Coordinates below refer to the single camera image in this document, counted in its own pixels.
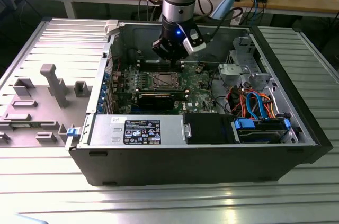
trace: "robotic arm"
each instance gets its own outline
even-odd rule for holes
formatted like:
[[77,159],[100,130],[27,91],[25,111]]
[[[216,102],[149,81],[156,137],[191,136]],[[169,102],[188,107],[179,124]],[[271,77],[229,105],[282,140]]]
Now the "robotic arm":
[[[210,16],[216,19],[223,17],[234,2],[211,1],[216,9]],[[206,47],[206,40],[193,20],[196,7],[195,0],[163,0],[162,32],[160,38],[153,42],[152,49],[161,58],[171,61],[172,65]]]

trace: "motherboard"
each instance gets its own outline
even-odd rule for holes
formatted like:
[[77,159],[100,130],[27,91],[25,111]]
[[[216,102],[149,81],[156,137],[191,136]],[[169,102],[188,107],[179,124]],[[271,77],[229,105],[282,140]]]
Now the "motherboard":
[[211,71],[199,64],[187,65],[181,72],[140,71],[129,66],[113,73],[109,89],[112,113],[217,113],[210,76]]

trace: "sticker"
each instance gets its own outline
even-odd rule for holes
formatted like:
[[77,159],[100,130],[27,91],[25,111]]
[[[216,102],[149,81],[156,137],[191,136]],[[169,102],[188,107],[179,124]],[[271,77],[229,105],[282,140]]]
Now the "sticker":
[[124,123],[127,117],[112,117],[111,123]]
[[161,144],[160,121],[125,119],[123,143],[125,145]]
[[[233,12],[233,17],[236,16],[237,14],[239,14],[239,11],[235,10]],[[242,16],[243,16],[243,14],[241,14],[238,17],[232,19],[230,25],[240,25],[240,20],[242,19]]]
[[29,124],[11,124],[11,126],[12,127],[26,127],[26,128],[28,128],[28,127],[30,127],[30,125]]

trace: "table leg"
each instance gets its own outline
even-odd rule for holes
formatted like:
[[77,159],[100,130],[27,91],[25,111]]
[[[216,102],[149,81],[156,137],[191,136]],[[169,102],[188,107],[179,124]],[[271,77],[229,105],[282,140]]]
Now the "table leg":
[[2,0],[5,5],[10,8],[11,10],[15,11],[16,10],[16,4],[14,0]]
[[292,27],[297,19],[302,19],[302,16],[274,14],[273,17],[272,17],[270,26],[272,26],[272,27]]
[[105,10],[106,10],[106,17],[108,19],[111,19],[111,9],[110,9],[110,4],[105,3]]
[[72,1],[71,0],[64,0],[63,2],[64,2],[67,17],[69,19],[76,19],[77,16],[76,16],[76,12],[73,8]]

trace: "blue latch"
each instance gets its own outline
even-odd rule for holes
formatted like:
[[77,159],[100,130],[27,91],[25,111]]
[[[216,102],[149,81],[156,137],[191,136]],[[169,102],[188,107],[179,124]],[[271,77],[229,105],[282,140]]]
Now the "blue latch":
[[99,95],[99,98],[105,98],[105,96],[106,96],[106,92],[105,91],[101,91],[100,95]]
[[81,127],[67,129],[66,135],[68,137],[79,137],[81,135]]
[[104,72],[104,80],[108,80],[108,79],[110,79],[110,74],[109,73],[107,73],[107,72]]
[[251,120],[251,119],[237,119],[237,120],[235,120],[234,124],[235,124],[235,128],[236,129],[240,129],[240,128],[244,128],[244,129],[255,128],[254,121]]
[[291,122],[288,119],[285,119],[284,123],[288,129],[291,127]]
[[96,110],[99,111],[99,112],[102,112],[102,106],[101,106],[101,105],[98,105],[98,106],[96,107]]

